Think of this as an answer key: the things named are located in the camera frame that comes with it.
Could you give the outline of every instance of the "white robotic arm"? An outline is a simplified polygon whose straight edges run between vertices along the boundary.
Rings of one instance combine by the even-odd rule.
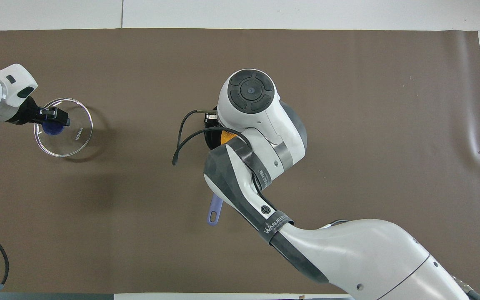
[[[17,63],[0,70],[0,122],[21,125],[53,121],[69,125],[68,114],[62,110],[46,110],[36,105],[29,95],[37,87],[31,74]]]
[[[457,282],[416,239],[383,220],[355,220],[317,230],[293,226],[260,193],[305,155],[305,127],[259,70],[241,70],[223,85],[221,125],[240,137],[211,150],[204,177],[296,269],[356,300],[468,300]]]

